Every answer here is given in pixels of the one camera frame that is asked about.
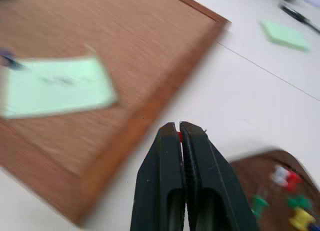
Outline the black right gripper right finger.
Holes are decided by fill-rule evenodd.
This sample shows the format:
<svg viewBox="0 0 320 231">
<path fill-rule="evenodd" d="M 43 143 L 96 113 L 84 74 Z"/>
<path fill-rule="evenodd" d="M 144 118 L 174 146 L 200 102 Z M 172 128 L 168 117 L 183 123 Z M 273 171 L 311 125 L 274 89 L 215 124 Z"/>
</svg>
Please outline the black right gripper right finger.
<svg viewBox="0 0 320 231">
<path fill-rule="evenodd" d="M 179 124 L 191 231 L 257 231 L 259 225 L 232 166 L 206 132 Z"/>
</svg>

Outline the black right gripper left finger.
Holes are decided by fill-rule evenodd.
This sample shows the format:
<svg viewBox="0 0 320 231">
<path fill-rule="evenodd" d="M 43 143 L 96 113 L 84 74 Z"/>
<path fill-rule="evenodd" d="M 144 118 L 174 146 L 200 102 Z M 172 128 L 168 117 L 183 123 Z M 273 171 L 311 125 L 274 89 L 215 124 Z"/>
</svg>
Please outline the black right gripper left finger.
<svg viewBox="0 0 320 231">
<path fill-rule="evenodd" d="M 138 170 L 130 230 L 181 231 L 185 205 L 181 141 L 175 124 L 169 122 L 158 130 Z"/>
</svg>

